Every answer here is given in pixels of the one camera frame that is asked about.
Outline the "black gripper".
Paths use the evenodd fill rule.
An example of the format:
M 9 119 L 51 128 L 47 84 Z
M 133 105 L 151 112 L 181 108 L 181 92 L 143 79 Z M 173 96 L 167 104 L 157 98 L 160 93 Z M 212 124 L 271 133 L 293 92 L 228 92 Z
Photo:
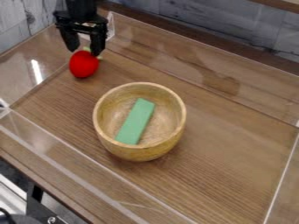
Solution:
M 99 14 L 88 18 L 75 18 L 65 10 L 53 12 L 56 19 L 56 28 L 64 44 L 71 52 L 75 52 L 80 47 L 79 33 L 89 35 L 89 50 L 93 56 L 99 56 L 105 49 L 105 41 L 108 35 L 108 20 Z

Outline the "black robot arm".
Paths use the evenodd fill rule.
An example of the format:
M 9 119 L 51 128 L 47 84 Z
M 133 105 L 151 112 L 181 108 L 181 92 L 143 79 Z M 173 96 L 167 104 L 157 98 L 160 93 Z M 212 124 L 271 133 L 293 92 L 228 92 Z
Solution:
M 97 14 L 96 0 L 65 0 L 67 9 L 56 10 L 55 25 L 71 52 L 80 47 L 80 34 L 89 36 L 89 50 L 99 56 L 105 49 L 108 20 Z

